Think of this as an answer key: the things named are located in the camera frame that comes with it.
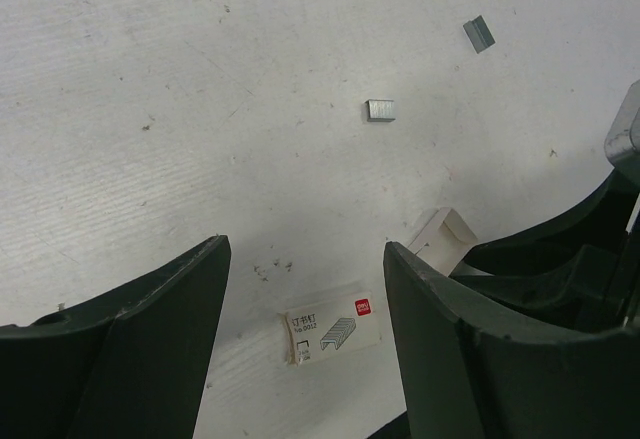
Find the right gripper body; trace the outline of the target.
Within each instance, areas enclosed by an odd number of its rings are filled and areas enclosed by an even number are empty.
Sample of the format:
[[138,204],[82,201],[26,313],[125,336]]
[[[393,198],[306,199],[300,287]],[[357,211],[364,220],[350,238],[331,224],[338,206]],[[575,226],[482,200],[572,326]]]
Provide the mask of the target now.
[[619,326],[638,304],[639,188],[612,172],[566,212],[473,247],[457,282],[521,314],[567,329]]

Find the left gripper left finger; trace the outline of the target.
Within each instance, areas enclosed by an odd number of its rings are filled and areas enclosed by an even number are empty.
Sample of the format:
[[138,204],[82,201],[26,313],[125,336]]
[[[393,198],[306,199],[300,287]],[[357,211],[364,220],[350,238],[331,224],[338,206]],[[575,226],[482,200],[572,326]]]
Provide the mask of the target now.
[[189,438],[229,277],[211,237],[164,266],[1,329],[5,438]]

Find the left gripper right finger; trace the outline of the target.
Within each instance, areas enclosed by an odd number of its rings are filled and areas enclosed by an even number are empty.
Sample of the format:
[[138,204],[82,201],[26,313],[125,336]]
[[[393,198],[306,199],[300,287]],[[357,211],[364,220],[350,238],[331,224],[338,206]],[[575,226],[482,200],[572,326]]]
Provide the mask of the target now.
[[583,333],[518,313],[406,247],[384,279],[414,438],[635,438],[639,331]]

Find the staple box with red label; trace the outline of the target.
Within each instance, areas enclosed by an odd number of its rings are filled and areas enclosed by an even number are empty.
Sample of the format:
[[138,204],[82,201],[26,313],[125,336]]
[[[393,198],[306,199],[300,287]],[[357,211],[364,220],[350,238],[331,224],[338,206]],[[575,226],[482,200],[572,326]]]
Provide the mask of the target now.
[[281,314],[288,341],[287,362],[303,366],[378,344],[381,340],[370,291],[332,297],[290,308]]

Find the small staple strip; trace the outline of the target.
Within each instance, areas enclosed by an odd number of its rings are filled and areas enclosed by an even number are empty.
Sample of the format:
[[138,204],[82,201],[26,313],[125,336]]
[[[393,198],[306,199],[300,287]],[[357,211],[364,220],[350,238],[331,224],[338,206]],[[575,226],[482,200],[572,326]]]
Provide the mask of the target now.
[[365,102],[368,122],[390,123],[396,120],[396,104],[389,99],[369,99]]

